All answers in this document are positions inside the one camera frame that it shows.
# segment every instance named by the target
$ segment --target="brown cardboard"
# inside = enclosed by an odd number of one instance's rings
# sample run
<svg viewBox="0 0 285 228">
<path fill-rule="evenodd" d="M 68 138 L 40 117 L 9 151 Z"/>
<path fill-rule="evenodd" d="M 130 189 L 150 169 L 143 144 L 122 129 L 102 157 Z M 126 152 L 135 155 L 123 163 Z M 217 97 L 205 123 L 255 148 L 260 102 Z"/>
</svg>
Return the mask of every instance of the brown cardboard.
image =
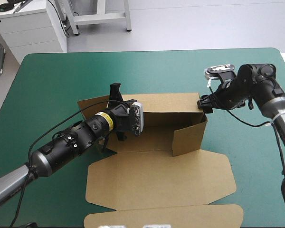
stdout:
<svg viewBox="0 0 285 228">
<path fill-rule="evenodd" d="M 83 100 L 78 105 L 84 108 L 108 98 Z M 198 93 L 135 94 L 123 95 L 123 99 L 136 99 L 143 104 L 144 130 L 140 137 L 126 133 L 128 139 L 125 142 L 111 134 L 107 148 L 116 152 L 170 150 L 173 156 L 200 149 L 207 119 L 196 105 Z M 105 106 L 103 103 L 86 109 L 84 118 L 92 117 Z"/>
<path fill-rule="evenodd" d="M 86 200 L 117 211 L 91 214 L 85 228 L 170 224 L 173 228 L 238 228 L 238 205 L 208 205 L 236 191 L 228 158 L 200 149 L 207 119 L 197 93 L 123 95 L 144 107 L 141 136 L 110 135 L 117 154 L 89 166 Z M 81 108 L 108 96 L 78 102 Z M 83 112 L 85 118 L 105 103 Z"/>
<path fill-rule="evenodd" d="M 165 208 L 209 204 L 235 191 L 223 154 L 125 152 L 89 166 L 86 200 L 116 210 Z"/>
<path fill-rule="evenodd" d="M 202 205 L 90 214 L 85 218 L 84 226 L 143 228 L 150 224 L 170 224 L 172 228 L 239 228 L 242 220 L 243 210 L 238 205 Z"/>
</svg>

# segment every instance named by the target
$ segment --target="gray floor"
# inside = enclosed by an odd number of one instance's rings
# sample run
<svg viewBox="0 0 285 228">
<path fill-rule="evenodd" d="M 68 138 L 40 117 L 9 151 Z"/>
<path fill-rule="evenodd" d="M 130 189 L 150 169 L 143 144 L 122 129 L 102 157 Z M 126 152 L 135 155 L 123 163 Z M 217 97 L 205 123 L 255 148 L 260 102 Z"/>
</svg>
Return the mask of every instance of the gray floor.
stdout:
<svg viewBox="0 0 285 228">
<path fill-rule="evenodd" d="M 285 0 L 129 0 L 129 3 L 132 32 L 125 32 L 124 23 L 81 26 L 81 35 L 68 39 L 69 52 L 274 47 L 285 53 Z M 73 0 L 74 10 L 79 14 L 88 14 L 94 5 L 95 0 Z M 123 0 L 107 0 L 106 9 L 122 10 Z M 7 48 L 0 77 L 0 107 L 18 68 Z"/>
</svg>

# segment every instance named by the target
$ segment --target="drawer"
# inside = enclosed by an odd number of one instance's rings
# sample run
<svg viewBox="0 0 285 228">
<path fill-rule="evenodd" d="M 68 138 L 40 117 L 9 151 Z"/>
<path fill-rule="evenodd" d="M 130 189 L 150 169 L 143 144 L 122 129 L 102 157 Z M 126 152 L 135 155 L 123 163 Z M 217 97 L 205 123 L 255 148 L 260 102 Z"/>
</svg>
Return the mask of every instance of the drawer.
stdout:
<svg viewBox="0 0 285 228">
<path fill-rule="evenodd" d="M 0 19 L 0 34 L 52 26 L 46 12 Z"/>
<path fill-rule="evenodd" d="M 58 40 L 49 41 L 39 44 L 31 44 L 19 47 L 11 47 L 13 55 L 17 61 L 21 64 L 23 58 L 31 53 L 57 53 L 63 52 Z"/>
<path fill-rule="evenodd" d="M 2 34 L 10 48 L 57 40 L 53 27 Z"/>
</svg>

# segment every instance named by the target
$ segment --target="open cardboard box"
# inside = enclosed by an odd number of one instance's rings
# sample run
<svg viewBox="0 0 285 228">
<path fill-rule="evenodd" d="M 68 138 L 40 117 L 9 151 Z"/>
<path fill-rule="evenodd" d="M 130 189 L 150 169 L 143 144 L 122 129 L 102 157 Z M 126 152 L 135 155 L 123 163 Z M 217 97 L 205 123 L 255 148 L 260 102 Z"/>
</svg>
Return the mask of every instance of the open cardboard box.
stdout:
<svg viewBox="0 0 285 228">
<path fill-rule="evenodd" d="M 173 228 L 238 228 L 238 205 L 208 205 L 236 191 L 225 155 L 200 149 L 207 119 L 198 109 L 198 93 L 123 95 L 144 107 L 144 130 L 127 140 L 110 135 L 117 154 L 89 166 L 86 200 L 115 209 L 91 214 L 85 228 L 170 224 Z M 108 96 L 79 101 L 80 108 Z M 84 118 L 100 107 L 87 109 Z"/>
</svg>

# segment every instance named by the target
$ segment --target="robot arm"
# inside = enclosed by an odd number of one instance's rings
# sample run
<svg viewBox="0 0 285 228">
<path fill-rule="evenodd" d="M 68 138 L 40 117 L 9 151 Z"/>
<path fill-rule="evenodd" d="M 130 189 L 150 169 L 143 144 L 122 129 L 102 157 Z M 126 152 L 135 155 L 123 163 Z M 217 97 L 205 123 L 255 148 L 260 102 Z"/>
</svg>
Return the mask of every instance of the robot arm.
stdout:
<svg viewBox="0 0 285 228">
<path fill-rule="evenodd" d="M 213 66 L 205 70 L 208 80 L 219 79 L 221 85 L 210 95 L 198 101 L 205 113 L 213 108 L 231 110 L 245 106 L 253 109 L 252 99 L 262 115 L 270 118 L 285 146 L 285 92 L 276 81 L 276 68 L 272 64 L 242 65 L 236 74 L 233 65 Z M 282 183 L 285 201 L 285 179 Z"/>
<path fill-rule="evenodd" d="M 123 101 L 119 86 L 111 85 L 106 109 L 55 133 L 50 142 L 32 153 L 29 164 L 0 178 L 0 206 L 22 189 L 26 178 L 28 184 L 38 177 L 49 177 L 101 139 L 105 139 L 105 147 L 111 132 L 116 132 L 119 140 L 125 139 L 126 131 L 140 135 L 143 106 L 137 100 Z"/>
</svg>

